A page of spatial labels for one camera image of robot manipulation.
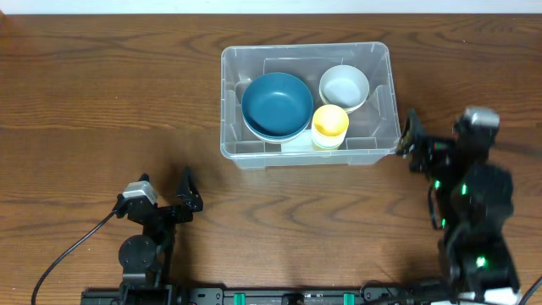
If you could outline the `white bowl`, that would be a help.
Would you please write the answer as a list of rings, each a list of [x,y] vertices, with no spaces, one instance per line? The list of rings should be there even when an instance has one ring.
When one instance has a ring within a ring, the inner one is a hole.
[[[361,102],[355,106],[352,106],[352,107],[342,107],[338,104],[333,104],[333,103],[327,103],[327,102],[323,102],[324,105],[334,105],[334,106],[337,106],[341,109],[343,109],[347,114],[351,114],[352,112],[358,110],[365,102]]]

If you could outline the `yellow cup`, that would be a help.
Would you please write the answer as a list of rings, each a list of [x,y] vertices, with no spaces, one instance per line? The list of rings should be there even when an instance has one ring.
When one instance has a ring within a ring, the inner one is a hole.
[[[336,151],[340,148],[340,144],[333,147],[323,147],[323,146],[320,146],[318,143],[313,142],[312,148],[314,151]]]
[[[323,136],[343,135],[346,133],[349,123],[347,112],[334,104],[321,106],[312,117],[313,127]]]

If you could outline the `grey bowl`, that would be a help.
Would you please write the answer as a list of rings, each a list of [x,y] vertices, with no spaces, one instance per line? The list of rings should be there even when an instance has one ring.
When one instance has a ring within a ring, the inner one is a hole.
[[[367,100],[369,82],[358,68],[336,65],[324,72],[318,89],[323,103],[334,104],[350,113]]]

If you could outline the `beige bowl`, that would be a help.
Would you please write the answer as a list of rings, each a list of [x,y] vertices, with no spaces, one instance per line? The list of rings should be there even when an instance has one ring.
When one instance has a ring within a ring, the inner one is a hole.
[[[289,142],[289,141],[293,141],[294,139],[296,139],[297,137],[299,137],[301,135],[301,133],[307,129],[308,125],[309,125],[309,122],[307,122],[302,128],[300,128],[298,131],[296,131],[295,133],[293,133],[292,135],[289,135],[289,136],[265,136],[264,134],[256,131],[254,128],[252,128],[249,123],[247,122],[246,119],[243,119],[243,122],[246,126],[246,128],[254,135],[256,136],[258,139],[262,140],[262,141],[265,141],[265,142],[268,142],[268,143],[272,143],[272,144],[282,144],[282,143],[286,143],[286,142]]]

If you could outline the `dark blue plate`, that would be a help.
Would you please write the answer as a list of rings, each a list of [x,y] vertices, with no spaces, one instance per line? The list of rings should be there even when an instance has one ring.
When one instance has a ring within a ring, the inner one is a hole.
[[[260,125],[257,119],[249,116],[242,116],[247,129],[257,138],[272,142],[282,143],[292,141],[310,125],[311,118],[304,115],[286,114],[271,115],[269,119],[264,119],[263,125]]]
[[[241,99],[242,116],[256,118],[260,125],[271,115],[304,115],[312,118],[314,101],[308,86],[294,75],[273,72],[255,79]]]

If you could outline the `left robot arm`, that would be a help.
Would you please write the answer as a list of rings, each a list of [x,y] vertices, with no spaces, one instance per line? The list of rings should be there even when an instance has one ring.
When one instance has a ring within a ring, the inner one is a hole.
[[[114,214],[142,226],[142,233],[129,237],[119,249],[123,268],[120,304],[176,304],[182,300],[177,288],[168,283],[176,225],[191,222],[193,214],[203,210],[189,167],[182,173],[176,196],[178,203],[158,206],[158,193],[147,174],[118,194]]]

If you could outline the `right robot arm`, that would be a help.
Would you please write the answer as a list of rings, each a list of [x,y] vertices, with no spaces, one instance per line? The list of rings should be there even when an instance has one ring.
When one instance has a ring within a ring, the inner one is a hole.
[[[431,136],[409,110],[396,153],[410,158],[409,169],[431,185],[431,224],[444,233],[440,266],[451,300],[513,304],[520,283],[503,235],[514,212],[510,171],[489,163],[500,130],[490,108],[467,108],[452,127],[452,137]]]

